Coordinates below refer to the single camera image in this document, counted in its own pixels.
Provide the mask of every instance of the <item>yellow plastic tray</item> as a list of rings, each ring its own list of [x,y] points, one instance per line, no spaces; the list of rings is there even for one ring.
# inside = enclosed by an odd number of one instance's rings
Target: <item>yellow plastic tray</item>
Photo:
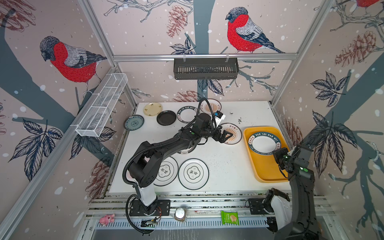
[[[286,147],[289,150],[287,143],[281,132],[275,127],[249,127],[244,129],[243,139],[245,141],[245,147],[248,151],[249,160],[253,167],[255,178],[259,182],[287,182],[288,180],[280,173],[279,166],[275,162],[273,155],[261,155],[252,151],[248,146],[249,137],[257,132],[270,132],[276,135],[281,141],[281,147]]]

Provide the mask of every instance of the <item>mesh basket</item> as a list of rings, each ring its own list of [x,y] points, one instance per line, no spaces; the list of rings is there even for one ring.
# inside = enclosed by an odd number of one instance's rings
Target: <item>mesh basket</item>
[[[239,73],[237,58],[175,58],[175,79],[235,79]]]
[[[77,126],[76,132],[80,136],[100,136],[127,82],[128,79],[124,73],[111,74]]]

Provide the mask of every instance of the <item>pink plush toy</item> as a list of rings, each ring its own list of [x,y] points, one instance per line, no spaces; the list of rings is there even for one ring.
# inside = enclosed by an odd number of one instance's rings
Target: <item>pink plush toy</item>
[[[100,218],[99,223],[105,227],[110,222],[115,221],[115,214],[105,215],[104,217]]]

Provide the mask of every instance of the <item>white tabletop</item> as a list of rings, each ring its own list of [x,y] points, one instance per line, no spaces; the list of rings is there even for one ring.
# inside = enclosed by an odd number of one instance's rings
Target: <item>white tabletop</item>
[[[122,180],[122,170],[127,161],[133,156],[139,145],[161,142],[172,138],[185,123],[178,119],[169,126],[159,125],[156,116],[146,116],[143,108],[147,103],[139,103],[136,114],[144,117],[144,125],[138,130],[131,131],[125,143],[119,165],[116,170],[110,193],[131,193],[134,189]],[[172,110],[175,113],[184,106],[198,106],[197,102],[188,103],[161,103],[164,110]],[[238,126],[243,132],[247,127],[272,126],[280,130],[279,125],[270,109],[267,101],[236,101],[221,102],[221,112],[226,115],[221,123],[230,122]],[[264,191],[272,187],[280,190],[290,190],[288,182],[261,183],[255,179],[252,166],[247,154],[244,140],[234,145],[221,144],[208,139],[205,145],[197,146],[189,154],[174,154],[172,157],[179,167],[190,158],[198,158],[205,162],[209,169],[208,182],[198,190],[189,190],[183,187],[178,177],[162,187],[155,186],[157,194],[225,194],[241,193],[249,191]]]

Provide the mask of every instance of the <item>black plate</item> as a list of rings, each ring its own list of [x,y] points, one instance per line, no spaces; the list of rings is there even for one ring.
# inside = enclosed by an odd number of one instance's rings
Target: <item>black plate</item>
[[[156,120],[160,125],[168,126],[176,121],[176,114],[170,110],[162,111]]]

